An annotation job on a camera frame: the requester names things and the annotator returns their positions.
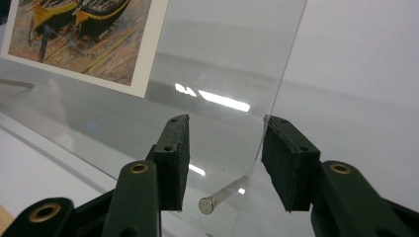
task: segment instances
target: painted boat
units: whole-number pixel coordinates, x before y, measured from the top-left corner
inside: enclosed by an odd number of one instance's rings
[[[49,26],[59,30],[73,19],[73,12],[77,7],[75,0],[37,0],[31,21],[29,42],[43,34],[43,28]]]
[[[75,37],[96,37],[112,25],[128,6],[130,0],[85,0],[76,12]]]

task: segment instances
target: brass grommet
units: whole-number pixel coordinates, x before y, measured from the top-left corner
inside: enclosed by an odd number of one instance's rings
[[[349,175],[352,173],[351,168],[349,168],[346,165],[343,164],[333,164],[330,166],[330,169],[332,169],[332,171],[338,173],[338,174],[342,174],[342,175]]]
[[[60,210],[61,206],[58,203],[46,203],[32,211],[29,215],[29,220],[32,223],[44,222],[53,218]]]
[[[148,170],[148,166],[144,164],[134,164],[129,167],[129,170],[133,174],[141,174]]]

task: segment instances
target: metal cylinder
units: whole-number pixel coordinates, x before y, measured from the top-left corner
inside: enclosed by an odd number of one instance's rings
[[[211,214],[217,205],[229,198],[232,194],[238,192],[241,188],[244,188],[247,180],[247,176],[243,176],[213,195],[202,198],[198,204],[200,212],[202,214]]]

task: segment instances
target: glass sheet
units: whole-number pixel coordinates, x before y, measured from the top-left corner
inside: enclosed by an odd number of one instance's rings
[[[201,171],[190,170],[184,209],[174,214],[230,236],[243,195],[210,215],[198,201],[251,174],[304,6],[170,2],[145,99],[0,59],[3,79],[37,85],[0,85],[0,110],[114,178],[145,158],[169,118],[189,114],[191,165]]]

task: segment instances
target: painting print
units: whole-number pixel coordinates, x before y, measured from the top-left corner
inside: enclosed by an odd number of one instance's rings
[[[143,97],[167,1],[16,0],[2,56]]]

